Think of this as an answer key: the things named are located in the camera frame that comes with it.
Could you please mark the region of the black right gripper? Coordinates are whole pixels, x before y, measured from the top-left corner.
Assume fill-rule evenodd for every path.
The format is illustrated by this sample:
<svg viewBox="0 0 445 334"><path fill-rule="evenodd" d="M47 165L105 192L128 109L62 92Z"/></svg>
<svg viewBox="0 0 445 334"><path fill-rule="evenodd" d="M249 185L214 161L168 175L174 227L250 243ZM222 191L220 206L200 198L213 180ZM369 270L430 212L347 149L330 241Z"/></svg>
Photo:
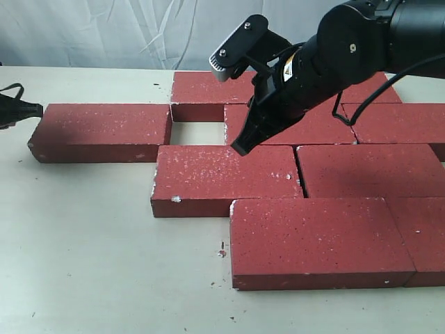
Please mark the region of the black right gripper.
<svg viewBox="0 0 445 334"><path fill-rule="evenodd" d="M240 155L296 124L306 112L344 89L343 80L321 55L316 38L276 57L273 73L257 80L249 113L231 144Z"/></svg>

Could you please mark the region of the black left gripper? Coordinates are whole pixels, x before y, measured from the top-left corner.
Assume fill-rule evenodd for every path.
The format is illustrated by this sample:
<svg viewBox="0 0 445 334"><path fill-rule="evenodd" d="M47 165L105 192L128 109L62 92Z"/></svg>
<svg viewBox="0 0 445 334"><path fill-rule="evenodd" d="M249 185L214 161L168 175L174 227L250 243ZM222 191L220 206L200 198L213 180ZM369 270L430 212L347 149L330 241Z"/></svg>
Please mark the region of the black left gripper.
<svg viewBox="0 0 445 334"><path fill-rule="evenodd" d="M43 105L19 101L15 97L1 94L1 129L13 127L20 120L42 116Z"/></svg>

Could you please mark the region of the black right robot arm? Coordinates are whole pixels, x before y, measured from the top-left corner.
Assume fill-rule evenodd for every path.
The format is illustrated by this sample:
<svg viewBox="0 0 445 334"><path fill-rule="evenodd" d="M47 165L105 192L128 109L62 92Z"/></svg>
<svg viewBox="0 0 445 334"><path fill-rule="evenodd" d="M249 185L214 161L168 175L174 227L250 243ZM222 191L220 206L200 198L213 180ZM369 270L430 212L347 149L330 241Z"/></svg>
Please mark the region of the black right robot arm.
<svg viewBox="0 0 445 334"><path fill-rule="evenodd" d="M224 47L233 78L253 67L254 94L232 143L241 155L300 122L324 101L378 72L444 77L443 1L347 1L329 10L310 39L293 44L252 15Z"/></svg>

